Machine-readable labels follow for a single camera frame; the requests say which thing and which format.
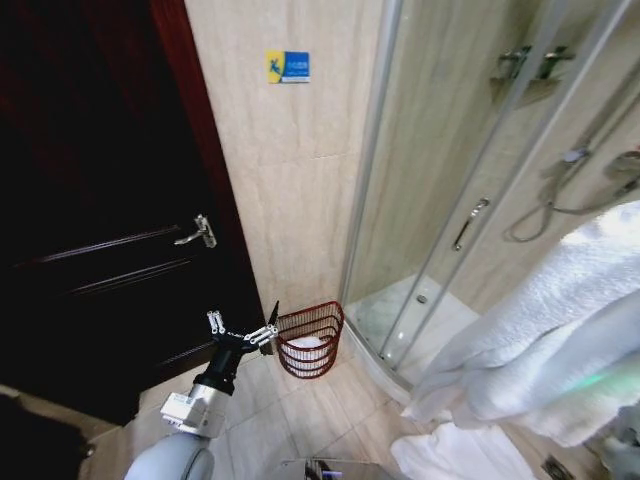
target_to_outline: shower base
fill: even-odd
[[[384,351],[381,351],[415,280],[416,275],[411,275],[345,307],[351,324],[358,329],[371,349],[378,352],[380,358],[389,367],[394,367],[410,384],[416,384],[420,380],[422,372],[433,357],[456,333],[479,317],[457,297],[446,292],[429,322],[418,332],[441,290],[435,280],[423,275],[409,298],[393,338],[389,339]],[[396,368],[399,356],[416,335],[413,347]]]

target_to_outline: door lever handle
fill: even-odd
[[[193,219],[198,226],[198,230],[189,235],[188,237],[179,238],[174,241],[174,245],[186,245],[189,242],[194,241],[196,238],[202,237],[207,248],[213,248],[217,245],[216,237],[213,235],[213,230],[211,230],[211,225],[209,225],[209,220],[204,215],[200,214],[196,218]]]

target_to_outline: door handle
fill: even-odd
[[[456,237],[455,242],[453,242],[453,245],[451,246],[451,249],[454,252],[459,252],[460,250],[462,250],[462,243],[461,243],[462,242],[462,237],[464,237],[464,234],[467,231],[467,229],[469,228],[469,225],[471,225],[473,223],[473,221],[478,216],[480,211],[484,207],[488,207],[490,203],[491,202],[486,197],[483,197],[480,200],[478,200],[478,203],[476,203],[476,206],[473,207],[473,210],[471,210],[471,213],[467,217],[467,221],[464,222],[464,225],[462,225],[462,228],[460,229],[460,233],[458,233],[458,236]]]
[[[198,226],[198,230],[192,235],[188,237],[179,238],[175,242],[174,245],[186,245],[189,242],[194,241],[196,238],[202,237],[204,240],[204,244],[207,248],[213,248],[217,245],[216,237],[213,235],[213,230],[211,230],[211,225],[209,225],[209,220],[204,215],[200,214],[196,218],[193,219]]]

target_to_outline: door frame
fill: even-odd
[[[264,323],[258,287],[184,0],[150,0],[150,7],[194,133],[213,199],[217,205],[224,206],[220,209],[217,227],[225,232],[233,248],[232,263],[242,279],[240,287],[246,292],[243,303],[249,311],[255,312],[256,325],[258,319]],[[271,353],[270,345],[265,347],[262,352]]]

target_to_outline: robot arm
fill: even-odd
[[[248,335],[225,329],[219,312],[207,313],[216,343],[206,370],[197,375],[188,395],[172,393],[160,413],[178,433],[163,438],[133,462],[125,480],[205,480],[213,474],[214,459],[207,449],[224,426],[226,406],[242,356],[278,334],[278,303],[269,324]]]

